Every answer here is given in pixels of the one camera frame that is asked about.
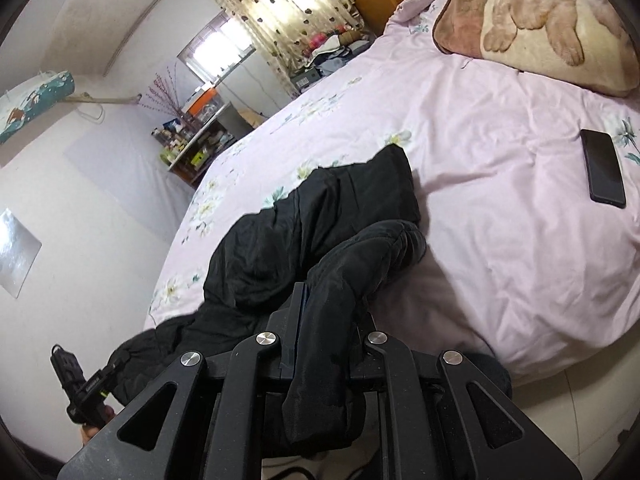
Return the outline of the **person left hand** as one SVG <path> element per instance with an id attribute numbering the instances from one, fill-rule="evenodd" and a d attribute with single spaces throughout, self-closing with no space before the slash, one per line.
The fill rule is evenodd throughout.
<path id="1" fill-rule="evenodd" d="M 110 422 L 116 416 L 114 408 L 111 405 L 104 406 L 104 415 L 105 422 Z M 82 425 L 80 427 L 80 436 L 82 445 L 86 445 L 93 437 L 95 437 L 98 432 L 101 430 L 101 427 L 90 426 L 90 425 Z"/>

